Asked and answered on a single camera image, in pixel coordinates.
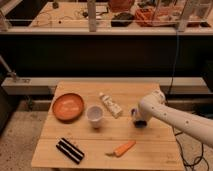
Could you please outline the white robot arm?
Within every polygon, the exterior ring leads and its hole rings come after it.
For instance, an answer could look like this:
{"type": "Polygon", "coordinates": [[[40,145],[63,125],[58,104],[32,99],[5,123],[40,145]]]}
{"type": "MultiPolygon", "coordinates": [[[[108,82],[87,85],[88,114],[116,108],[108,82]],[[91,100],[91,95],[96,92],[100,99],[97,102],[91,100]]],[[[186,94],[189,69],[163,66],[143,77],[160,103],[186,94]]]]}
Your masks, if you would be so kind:
{"type": "Polygon", "coordinates": [[[168,107],[165,102],[161,90],[144,96],[131,110],[133,123],[143,128],[155,117],[213,148],[213,120],[168,107]]]}

